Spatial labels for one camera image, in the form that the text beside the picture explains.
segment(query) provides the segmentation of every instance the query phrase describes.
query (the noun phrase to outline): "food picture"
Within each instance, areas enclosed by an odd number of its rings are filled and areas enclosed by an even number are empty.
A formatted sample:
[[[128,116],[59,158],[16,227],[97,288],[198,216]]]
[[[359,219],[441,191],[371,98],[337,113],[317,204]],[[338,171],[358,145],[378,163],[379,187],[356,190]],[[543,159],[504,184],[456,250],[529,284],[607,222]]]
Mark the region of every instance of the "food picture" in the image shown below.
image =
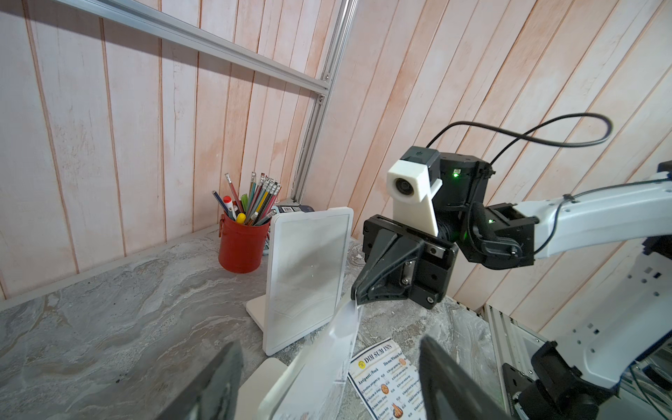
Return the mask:
[[[400,419],[401,416],[404,415],[404,412],[401,411],[401,409],[399,407],[397,407],[396,404],[392,404],[392,407],[394,408],[394,417],[396,417],[397,419]]]

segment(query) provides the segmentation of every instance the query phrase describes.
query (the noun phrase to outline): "gray marble countertop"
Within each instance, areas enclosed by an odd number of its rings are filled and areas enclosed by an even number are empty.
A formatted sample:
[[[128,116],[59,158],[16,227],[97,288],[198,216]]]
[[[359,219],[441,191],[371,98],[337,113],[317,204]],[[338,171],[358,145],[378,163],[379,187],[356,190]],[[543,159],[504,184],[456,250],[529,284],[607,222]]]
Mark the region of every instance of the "gray marble countertop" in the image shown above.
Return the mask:
[[[245,381],[266,358],[245,303],[265,293],[267,258],[237,275],[218,250],[216,231],[190,235],[0,312],[0,417],[153,419],[232,340]],[[363,266],[352,241],[344,292]],[[392,337],[417,366],[430,335],[502,401],[490,330],[476,314],[447,298],[431,312],[411,301],[364,308],[356,351]],[[317,333],[274,357],[289,364]],[[350,385],[338,418],[371,418]]]

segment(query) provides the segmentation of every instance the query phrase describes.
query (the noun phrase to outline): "wooden wall panel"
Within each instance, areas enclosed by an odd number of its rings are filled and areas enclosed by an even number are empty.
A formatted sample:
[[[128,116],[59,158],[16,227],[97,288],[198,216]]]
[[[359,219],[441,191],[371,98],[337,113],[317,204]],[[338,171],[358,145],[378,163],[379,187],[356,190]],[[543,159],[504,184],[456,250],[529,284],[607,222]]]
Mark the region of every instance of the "wooden wall panel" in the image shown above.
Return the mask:
[[[77,270],[26,24],[20,0],[0,3],[0,299]]]
[[[162,0],[161,11],[199,26],[198,0]],[[191,233],[198,51],[161,40],[161,119],[166,239]]]
[[[236,28],[237,7],[236,0],[203,0],[201,29],[232,42]],[[219,214],[217,203],[212,201],[211,191],[220,189],[230,74],[229,62],[207,54],[198,54],[194,230],[210,226]]]
[[[313,77],[341,5],[143,3]],[[0,298],[215,224],[224,173],[245,185],[259,162],[291,190],[305,89],[49,0],[0,20]]]
[[[75,257],[85,270],[125,255],[101,20],[49,0],[28,1],[28,10]]]
[[[320,141],[312,158],[314,167],[328,165],[331,159],[344,160],[347,143],[339,139],[352,136],[396,6],[396,1],[360,3],[350,36],[368,41],[358,42],[343,56],[329,103],[333,111],[329,112],[321,128]],[[304,199],[326,208],[337,176],[336,171],[321,173],[318,179],[306,185]]]
[[[160,44],[115,22],[105,20],[103,27],[124,244],[131,254],[166,238]]]
[[[426,144],[453,121],[518,131],[574,112],[600,112],[614,121],[608,142],[581,151],[519,142],[494,164],[489,204],[643,179],[655,171],[654,161],[672,159],[669,0],[426,0],[420,15],[412,6],[419,7],[401,0],[391,21],[378,22],[387,35],[382,45],[372,40],[378,45],[372,74],[362,69],[335,81],[341,88],[335,95],[347,99],[333,98],[310,170],[304,202],[316,209],[352,207],[355,237],[367,218],[393,213],[388,168],[408,146]],[[358,19],[375,7],[385,15],[390,5],[362,0],[360,7]],[[409,11],[399,14],[401,7]],[[396,51],[386,49],[392,39]],[[364,43],[353,31],[346,58],[370,47]],[[389,65],[381,66],[383,59]],[[602,123],[576,119],[536,135],[579,142],[602,132]],[[435,147],[491,160],[510,140],[456,127]],[[471,308],[488,302],[536,330],[551,331],[549,325],[557,331],[568,322],[558,320],[572,319],[565,304],[613,271],[626,246],[569,251],[511,271],[476,267],[460,254],[448,294]]]
[[[548,112],[547,118],[588,109],[660,3],[659,0],[646,3],[639,0],[618,2]],[[563,120],[537,131],[536,135],[562,141],[572,132],[577,122],[578,120]],[[540,144],[525,145],[515,166],[509,171],[491,202],[524,200],[555,152],[554,148]],[[488,303],[506,314],[511,314],[557,258],[556,255],[540,261],[534,267],[505,272],[504,280],[497,286]]]
[[[603,0],[573,3],[553,39],[546,46],[543,57],[525,81],[525,85],[502,122],[502,127],[525,132],[529,127],[539,124],[544,119],[544,114],[557,98],[615,4],[615,1]],[[511,139],[506,136],[495,135],[482,158],[492,161],[510,141]],[[506,174],[507,167],[515,162],[522,147],[523,142],[518,142],[495,163],[494,168],[497,173],[488,181],[485,202],[488,202],[503,177],[503,175],[498,175]],[[495,291],[505,274],[506,271],[503,270],[486,270],[478,267],[467,278],[455,295],[455,299],[473,307],[481,306]]]

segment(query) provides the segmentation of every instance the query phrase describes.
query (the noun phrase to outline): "metal extrusion bar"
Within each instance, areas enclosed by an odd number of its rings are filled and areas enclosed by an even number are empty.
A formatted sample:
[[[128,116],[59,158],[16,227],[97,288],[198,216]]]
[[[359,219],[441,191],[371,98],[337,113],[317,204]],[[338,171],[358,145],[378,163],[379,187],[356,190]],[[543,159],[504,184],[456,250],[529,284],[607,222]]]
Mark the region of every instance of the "metal extrusion bar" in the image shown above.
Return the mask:
[[[334,28],[334,36],[329,45],[329,52],[327,53],[327,59],[325,61],[325,69],[322,73],[322,80],[331,82],[332,87],[336,74],[338,73],[338,68],[341,64],[341,57],[345,50],[345,44],[350,34],[350,29],[352,28],[352,22],[357,9],[357,2],[358,0],[343,0],[341,9],[339,10],[339,19]],[[304,137],[301,146],[301,154],[298,160],[294,185],[292,186],[291,197],[295,202],[301,203],[301,199],[303,198],[308,170],[310,169],[312,156],[315,152],[315,145],[317,144],[320,129],[322,128],[322,123],[325,119],[329,98],[329,93],[322,95],[318,94],[312,109],[312,114],[310,115],[306,136]]]
[[[54,1],[259,71],[317,92],[319,95],[326,95],[329,92],[328,80],[318,80],[307,76],[134,0]]]

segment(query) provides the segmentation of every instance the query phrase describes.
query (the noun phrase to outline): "white tablet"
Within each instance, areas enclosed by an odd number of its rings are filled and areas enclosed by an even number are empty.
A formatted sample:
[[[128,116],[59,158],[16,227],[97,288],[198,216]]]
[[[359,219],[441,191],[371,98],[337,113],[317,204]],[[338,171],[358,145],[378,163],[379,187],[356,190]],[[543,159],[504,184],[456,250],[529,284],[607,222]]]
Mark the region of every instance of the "white tablet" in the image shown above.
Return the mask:
[[[328,323],[341,297],[353,210],[281,213],[271,221],[266,295],[247,303],[273,355]]]

